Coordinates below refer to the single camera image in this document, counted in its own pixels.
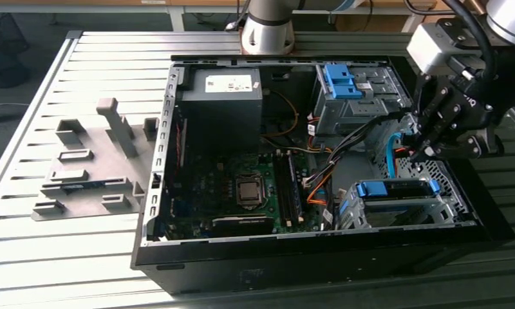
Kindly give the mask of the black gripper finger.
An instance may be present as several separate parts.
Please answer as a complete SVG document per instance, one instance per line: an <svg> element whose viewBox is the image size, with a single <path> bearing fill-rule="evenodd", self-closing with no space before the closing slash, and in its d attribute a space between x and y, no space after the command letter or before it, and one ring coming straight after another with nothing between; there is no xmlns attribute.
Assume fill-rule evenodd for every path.
<svg viewBox="0 0 515 309"><path fill-rule="evenodd" d="M432 160L442 152L442 147L456 141L452 128L462 112L457 102L456 89L446 76L421 75L418 77L413 115L416 134L410 149L413 161Z"/></svg>
<svg viewBox="0 0 515 309"><path fill-rule="evenodd" d="M453 143L441 142L428 146L425 154L438 160L498 157L505 155L505 146L496 129L485 128L456 139Z"/></svg>

